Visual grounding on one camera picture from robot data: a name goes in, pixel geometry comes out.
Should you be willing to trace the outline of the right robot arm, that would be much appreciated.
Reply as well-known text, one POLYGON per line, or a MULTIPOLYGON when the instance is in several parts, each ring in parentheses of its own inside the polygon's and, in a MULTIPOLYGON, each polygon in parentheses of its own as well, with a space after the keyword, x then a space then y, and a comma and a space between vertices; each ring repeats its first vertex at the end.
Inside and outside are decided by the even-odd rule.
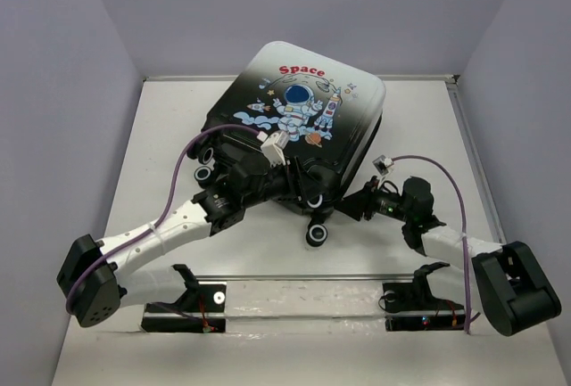
POLYGON ((376 214, 401 221, 408 247, 439 260, 434 272, 410 286, 412 300, 422 308, 456 292, 466 298, 465 310, 483 315, 503 336, 561 314, 559 296, 527 244, 487 242, 447 226, 434 214, 432 188, 423 178, 410 177, 400 193, 391 193, 372 177, 335 207, 357 221, 376 214))

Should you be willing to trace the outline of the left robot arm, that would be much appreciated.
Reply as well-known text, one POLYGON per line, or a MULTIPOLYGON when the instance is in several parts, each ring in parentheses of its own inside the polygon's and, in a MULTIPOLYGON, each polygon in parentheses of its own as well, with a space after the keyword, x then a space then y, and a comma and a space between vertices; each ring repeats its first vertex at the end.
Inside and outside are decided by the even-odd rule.
POLYGON ((266 201, 301 204, 319 198, 319 184, 297 159, 271 164, 249 154, 181 206, 166 206, 146 226, 95 240, 85 234, 70 246, 56 276, 67 312, 79 325, 102 323, 135 296, 135 273, 176 248, 207 239, 244 219, 266 201))

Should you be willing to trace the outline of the black and white suitcase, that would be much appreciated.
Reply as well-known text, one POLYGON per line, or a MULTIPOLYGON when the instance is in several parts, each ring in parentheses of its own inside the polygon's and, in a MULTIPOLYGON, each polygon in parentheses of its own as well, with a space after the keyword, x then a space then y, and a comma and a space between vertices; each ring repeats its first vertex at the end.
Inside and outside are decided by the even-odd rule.
POLYGON ((385 83, 381 78, 284 41, 263 46, 210 108, 203 127, 221 130, 187 153, 201 166, 194 177, 205 188, 249 154, 260 141, 238 129, 289 134, 285 158, 298 158, 319 184, 320 196, 301 204, 277 200, 309 216, 312 247, 328 238, 325 222, 344 196, 380 127, 385 83))

